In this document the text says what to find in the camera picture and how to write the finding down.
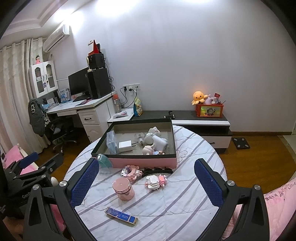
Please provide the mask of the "clear teal dome container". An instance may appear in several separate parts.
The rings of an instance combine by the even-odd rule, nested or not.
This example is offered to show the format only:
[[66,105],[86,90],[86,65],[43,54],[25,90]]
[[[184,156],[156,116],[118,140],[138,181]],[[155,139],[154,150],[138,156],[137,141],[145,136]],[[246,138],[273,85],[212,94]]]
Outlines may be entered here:
[[112,162],[104,154],[98,154],[97,160],[99,162],[99,173],[109,174],[113,168]]

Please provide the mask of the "rose gold round jar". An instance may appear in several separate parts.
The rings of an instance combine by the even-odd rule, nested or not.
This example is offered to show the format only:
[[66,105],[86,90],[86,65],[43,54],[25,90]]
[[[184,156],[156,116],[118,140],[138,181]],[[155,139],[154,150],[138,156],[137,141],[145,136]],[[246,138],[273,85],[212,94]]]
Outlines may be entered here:
[[128,178],[117,178],[113,181],[112,188],[122,201],[129,201],[134,197],[134,190]]

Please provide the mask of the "pink block toy figure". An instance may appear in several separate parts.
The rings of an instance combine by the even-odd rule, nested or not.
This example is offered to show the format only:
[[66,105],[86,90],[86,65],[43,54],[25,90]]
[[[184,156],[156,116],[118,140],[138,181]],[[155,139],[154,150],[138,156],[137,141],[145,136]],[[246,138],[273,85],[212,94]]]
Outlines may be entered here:
[[135,182],[142,177],[142,171],[139,166],[127,165],[121,170],[121,177],[127,178],[130,182]]

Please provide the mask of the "blue rectangular box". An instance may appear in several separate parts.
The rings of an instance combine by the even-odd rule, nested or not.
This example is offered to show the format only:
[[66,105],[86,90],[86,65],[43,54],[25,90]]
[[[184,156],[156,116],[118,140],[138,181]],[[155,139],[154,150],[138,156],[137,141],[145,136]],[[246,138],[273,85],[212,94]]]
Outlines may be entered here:
[[105,210],[105,213],[108,216],[114,217],[117,220],[124,221],[126,223],[131,224],[131,225],[135,225],[137,222],[137,217],[132,216],[130,214],[126,214],[121,211],[118,211],[118,210],[111,208],[111,207],[107,207],[107,209]]

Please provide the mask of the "white pink block toy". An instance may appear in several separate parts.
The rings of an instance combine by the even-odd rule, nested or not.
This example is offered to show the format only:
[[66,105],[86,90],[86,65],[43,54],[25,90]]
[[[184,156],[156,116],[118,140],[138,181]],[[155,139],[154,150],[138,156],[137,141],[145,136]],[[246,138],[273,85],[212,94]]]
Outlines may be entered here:
[[151,190],[158,190],[161,187],[165,187],[167,183],[166,175],[149,175],[146,176],[145,186]]

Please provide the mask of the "black office chair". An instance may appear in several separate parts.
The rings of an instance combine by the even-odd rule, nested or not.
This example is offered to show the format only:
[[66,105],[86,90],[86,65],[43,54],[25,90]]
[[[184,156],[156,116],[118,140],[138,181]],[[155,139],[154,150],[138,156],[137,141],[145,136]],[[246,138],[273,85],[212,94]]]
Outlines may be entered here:
[[50,119],[50,122],[46,126],[45,136],[53,145],[53,153],[59,152],[64,154],[64,147],[70,143],[77,144],[77,141],[73,139],[74,123],[71,118],[57,117]]

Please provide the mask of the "dark jacket on chair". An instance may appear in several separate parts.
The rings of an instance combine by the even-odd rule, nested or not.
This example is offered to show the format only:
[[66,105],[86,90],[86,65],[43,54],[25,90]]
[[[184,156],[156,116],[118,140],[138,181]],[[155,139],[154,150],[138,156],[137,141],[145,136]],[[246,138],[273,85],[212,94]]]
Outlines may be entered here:
[[28,114],[33,132],[43,137],[46,132],[46,127],[50,123],[50,119],[37,99],[33,98],[29,101]]

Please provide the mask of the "white desk with drawers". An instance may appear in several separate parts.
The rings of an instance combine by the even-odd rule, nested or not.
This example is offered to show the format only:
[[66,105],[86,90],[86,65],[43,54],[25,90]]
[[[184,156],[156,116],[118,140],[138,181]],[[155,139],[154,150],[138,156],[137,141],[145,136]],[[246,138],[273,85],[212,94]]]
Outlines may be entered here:
[[81,101],[61,103],[48,109],[47,114],[57,114],[57,116],[79,115],[81,123],[85,129],[90,142],[102,137],[109,128],[108,121],[115,114],[112,93],[82,104]]

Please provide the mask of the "black computer monitor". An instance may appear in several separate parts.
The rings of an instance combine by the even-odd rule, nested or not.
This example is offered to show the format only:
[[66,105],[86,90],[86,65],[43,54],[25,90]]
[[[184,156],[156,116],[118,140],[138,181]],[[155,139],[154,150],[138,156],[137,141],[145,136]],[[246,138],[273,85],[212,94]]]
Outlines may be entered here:
[[70,94],[75,96],[74,101],[90,97],[87,73],[88,68],[86,67],[68,76]]

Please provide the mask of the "snack bag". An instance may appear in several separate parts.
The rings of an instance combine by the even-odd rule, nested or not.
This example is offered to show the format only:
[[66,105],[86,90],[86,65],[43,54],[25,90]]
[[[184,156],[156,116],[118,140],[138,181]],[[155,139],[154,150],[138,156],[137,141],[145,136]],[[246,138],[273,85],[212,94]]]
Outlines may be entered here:
[[141,116],[143,113],[142,104],[138,97],[135,98],[133,103],[133,113],[134,113],[134,116],[136,117]]

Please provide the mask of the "pink doll on cabinet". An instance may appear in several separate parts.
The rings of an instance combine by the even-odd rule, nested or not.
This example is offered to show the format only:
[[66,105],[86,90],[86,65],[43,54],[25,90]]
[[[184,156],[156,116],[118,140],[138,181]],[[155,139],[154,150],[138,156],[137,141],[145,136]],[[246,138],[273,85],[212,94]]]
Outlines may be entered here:
[[40,64],[40,63],[41,63],[40,55],[37,55],[35,58],[35,64]]

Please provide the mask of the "black white tv cabinet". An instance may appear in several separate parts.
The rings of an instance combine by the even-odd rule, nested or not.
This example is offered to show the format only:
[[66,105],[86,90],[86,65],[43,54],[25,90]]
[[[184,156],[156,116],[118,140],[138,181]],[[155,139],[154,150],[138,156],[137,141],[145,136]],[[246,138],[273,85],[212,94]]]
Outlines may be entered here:
[[[193,110],[174,110],[175,119],[172,124],[182,126],[204,138],[217,153],[222,154],[228,149],[232,139],[230,123],[226,117],[222,118],[199,118]],[[168,110],[144,111],[139,117],[133,120],[150,120],[164,118]]]

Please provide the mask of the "black speaker box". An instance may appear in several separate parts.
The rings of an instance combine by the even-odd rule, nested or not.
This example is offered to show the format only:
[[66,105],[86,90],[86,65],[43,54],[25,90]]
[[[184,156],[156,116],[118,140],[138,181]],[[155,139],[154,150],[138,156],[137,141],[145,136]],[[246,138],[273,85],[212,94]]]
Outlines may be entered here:
[[87,57],[87,63],[90,69],[105,68],[105,58],[103,53],[95,53]]

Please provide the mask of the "red cartoon storage box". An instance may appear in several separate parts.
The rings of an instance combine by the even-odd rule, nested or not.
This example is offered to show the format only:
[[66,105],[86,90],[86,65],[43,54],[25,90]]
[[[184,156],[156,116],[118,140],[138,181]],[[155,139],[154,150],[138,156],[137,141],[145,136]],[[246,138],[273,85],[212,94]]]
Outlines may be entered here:
[[196,114],[199,118],[222,118],[223,108],[222,104],[197,104]]

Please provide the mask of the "orange octopus plush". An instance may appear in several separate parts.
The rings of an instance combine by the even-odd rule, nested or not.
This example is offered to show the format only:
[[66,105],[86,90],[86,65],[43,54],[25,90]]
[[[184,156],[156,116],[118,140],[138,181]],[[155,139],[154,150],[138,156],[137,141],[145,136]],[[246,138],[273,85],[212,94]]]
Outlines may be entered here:
[[208,95],[204,95],[201,91],[195,91],[193,93],[192,105],[203,104],[208,97]]

